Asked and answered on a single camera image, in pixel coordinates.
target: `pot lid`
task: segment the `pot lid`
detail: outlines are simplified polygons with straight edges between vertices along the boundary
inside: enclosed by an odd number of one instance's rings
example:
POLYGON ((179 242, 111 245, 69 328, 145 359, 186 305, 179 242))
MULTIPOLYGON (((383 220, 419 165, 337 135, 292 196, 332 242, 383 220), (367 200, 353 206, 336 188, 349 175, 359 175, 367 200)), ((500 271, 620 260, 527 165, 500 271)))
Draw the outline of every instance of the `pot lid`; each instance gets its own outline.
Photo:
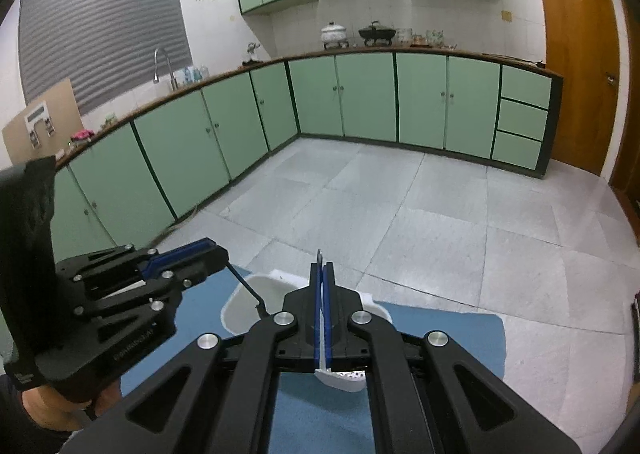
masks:
POLYGON ((336 25, 334 22, 329 22, 328 25, 326 25, 326 27, 324 27, 322 30, 320 30, 323 34, 327 33, 327 32, 343 32, 345 31, 346 28, 344 28, 342 25, 336 25))
POLYGON ((385 25, 381 25, 379 21, 373 21, 368 27, 364 27, 362 30, 395 30, 395 28, 385 27, 385 25))

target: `human hand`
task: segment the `human hand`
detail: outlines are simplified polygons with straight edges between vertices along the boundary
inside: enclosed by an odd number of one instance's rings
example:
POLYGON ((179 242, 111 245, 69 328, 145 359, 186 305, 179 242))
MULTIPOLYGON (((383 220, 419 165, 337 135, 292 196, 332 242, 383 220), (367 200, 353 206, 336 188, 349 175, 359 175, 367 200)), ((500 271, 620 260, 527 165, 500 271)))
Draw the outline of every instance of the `human hand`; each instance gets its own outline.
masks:
MULTIPOLYGON (((95 399, 95 415, 100 416, 122 399, 120 380, 103 390, 95 399)), ((53 387, 40 386, 22 393, 22 405, 31 419, 40 427, 50 430, 74 431, 82 429, 82 424, 74 416, 74 411, 84 410, 91 402, 75 404, 69 402, 53 387)))

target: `blue cloth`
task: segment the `blue cloth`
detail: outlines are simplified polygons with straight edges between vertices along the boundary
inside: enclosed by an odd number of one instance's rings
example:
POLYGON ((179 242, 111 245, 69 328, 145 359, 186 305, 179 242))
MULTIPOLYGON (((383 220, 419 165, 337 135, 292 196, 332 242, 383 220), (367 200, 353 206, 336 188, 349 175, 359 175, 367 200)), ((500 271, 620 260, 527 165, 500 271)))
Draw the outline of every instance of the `blue cloth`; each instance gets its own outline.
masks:
MULTIPOLYGON (((185 291, 175 317, 176 334, 123 376, 123 393, 138 386, 199 335, 230 336, 222 326, 220 312, 237 285, 235 277, 225 270, 185 291)), ((415 336, 434 329, 444 331, 494 374, 504 376, 506 341, 497 315, 380 304, 399 331, 415 336)), ((344 392, 325 386, 312 374, 283 373, 269 450, 273 454, 375 452, 366 389, 344 392)))

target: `black sleeve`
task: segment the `black sleeve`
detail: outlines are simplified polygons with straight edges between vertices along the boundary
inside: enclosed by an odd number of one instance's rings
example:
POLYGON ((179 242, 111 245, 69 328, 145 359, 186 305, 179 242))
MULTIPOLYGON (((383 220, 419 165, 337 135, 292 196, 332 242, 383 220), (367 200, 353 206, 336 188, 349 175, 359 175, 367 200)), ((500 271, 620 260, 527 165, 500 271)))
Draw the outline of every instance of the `black sleeve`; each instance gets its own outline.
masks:
POLYGON ((22 394, 0 375, 0 454, 56 454, 71 433, 38 426, 22 407, 22 394))

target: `white plastic container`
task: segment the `white plastic container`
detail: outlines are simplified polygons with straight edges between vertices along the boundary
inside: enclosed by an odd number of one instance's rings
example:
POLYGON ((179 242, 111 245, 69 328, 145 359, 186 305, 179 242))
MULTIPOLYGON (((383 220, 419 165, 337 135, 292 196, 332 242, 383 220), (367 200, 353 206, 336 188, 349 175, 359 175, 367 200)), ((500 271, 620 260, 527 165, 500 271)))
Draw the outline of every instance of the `white plastic container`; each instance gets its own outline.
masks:
MULTIPOLYGON (((298 275, 289 274, 280 270, 271 271, 269 275, 252 274, 247 276, 247 283, 264 299, 267 311, 271 314, 282 310, 284 296, 290 291, 307 287, 308 279, 298 275)), ((366 311, 392 322, 388 311, 373 302, 370 293, 360 294, 362 307, 366 311)), ((249 331, 252 325, 258 321, 258 312, 255 309, 256 301, 245 287, 238 284, 222 308, 220 320, 229 333, 240 335, 249 331)), ((316 370, 316 377, 325 385, 336 389, 355 392, 366 387, 364 371, 350 371, 346 373, 332 373, 330 370, 316 370)))

